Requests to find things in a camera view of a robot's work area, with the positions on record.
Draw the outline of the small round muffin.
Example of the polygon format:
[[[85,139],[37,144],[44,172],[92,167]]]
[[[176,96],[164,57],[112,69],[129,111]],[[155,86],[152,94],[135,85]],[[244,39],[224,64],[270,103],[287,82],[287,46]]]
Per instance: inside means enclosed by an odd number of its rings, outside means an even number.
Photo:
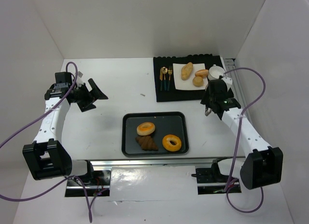
[[[202,87],[204,85],[204,80],[200,76],[195,76],[192,80],[192,83],[195,87]]]

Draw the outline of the orange sesame bun with cream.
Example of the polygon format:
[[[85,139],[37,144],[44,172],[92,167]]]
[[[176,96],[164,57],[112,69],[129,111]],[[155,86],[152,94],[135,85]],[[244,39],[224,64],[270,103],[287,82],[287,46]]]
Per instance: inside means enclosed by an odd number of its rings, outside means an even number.
[[[207,69],[202,69],[202,70],[198,70],[195,72],[196,77],[202,77],[202,78],[206,78],[208,74],[209,74],[209,70]]]

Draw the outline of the long yellow bread roll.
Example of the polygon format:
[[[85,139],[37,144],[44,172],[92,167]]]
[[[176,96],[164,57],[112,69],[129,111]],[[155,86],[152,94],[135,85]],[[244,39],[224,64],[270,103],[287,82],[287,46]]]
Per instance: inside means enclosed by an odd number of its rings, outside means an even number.
[[[190,75],[192,73],[192,70],[193,70],[193,63],[192,62],[185,64],[181,69],[181,79],[183,81],[188,80],[188,78],[190,77]]]

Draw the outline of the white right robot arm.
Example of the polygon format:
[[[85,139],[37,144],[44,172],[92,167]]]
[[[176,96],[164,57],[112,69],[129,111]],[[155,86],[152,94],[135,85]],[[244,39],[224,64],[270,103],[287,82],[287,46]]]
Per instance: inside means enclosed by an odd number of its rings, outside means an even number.
[[[279,183],[281,181],[283,152],[271,147],[250,123],[239,102],[234,98],[227,82],[230,78],[208,82],[201,104],[205,105],[205,114],[214,112],[236,136],[236,144],[242,147],[245,160],[239,165],[232,159],[229,178],[239,179],[249,190]]]

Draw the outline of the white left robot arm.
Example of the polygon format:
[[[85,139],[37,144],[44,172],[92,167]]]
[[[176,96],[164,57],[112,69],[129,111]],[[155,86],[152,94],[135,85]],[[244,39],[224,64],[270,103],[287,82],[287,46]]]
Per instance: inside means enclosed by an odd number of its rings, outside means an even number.
[[[35,180],[43,180],[62,176],[88,177],[91,171],[87,160],[72,160],[62,146],[62,131],[66,115],[72,103],[76,103],[82,112],[95,108],[94,102],[108,97],[101,92],[93,79],[88,82],[91,89],[80,77],[72,90],[71,73],[58,72],[56,82],[46,91],[45,117],[33,143],[23,147],[23,156]]]

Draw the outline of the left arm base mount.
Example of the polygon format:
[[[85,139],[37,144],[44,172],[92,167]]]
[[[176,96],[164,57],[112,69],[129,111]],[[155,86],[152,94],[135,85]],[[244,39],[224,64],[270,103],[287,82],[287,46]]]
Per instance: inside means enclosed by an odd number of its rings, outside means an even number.
[[[80,176],[90,198],[110,196],[111,172],[111,168],[104,168],[103,170],[92,170],[90,173]],[[77,179],[68,180],[65,197],[85,197],[82,183]]]

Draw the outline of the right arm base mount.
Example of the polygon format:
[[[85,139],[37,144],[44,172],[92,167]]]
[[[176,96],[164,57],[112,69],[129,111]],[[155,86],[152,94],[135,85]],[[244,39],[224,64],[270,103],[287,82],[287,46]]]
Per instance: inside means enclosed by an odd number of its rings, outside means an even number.
[[[228,180],[227,175],[222,175],[212,168],[196,168],[191,174],[196,179],[198,195],[224,194],[224,188]]]

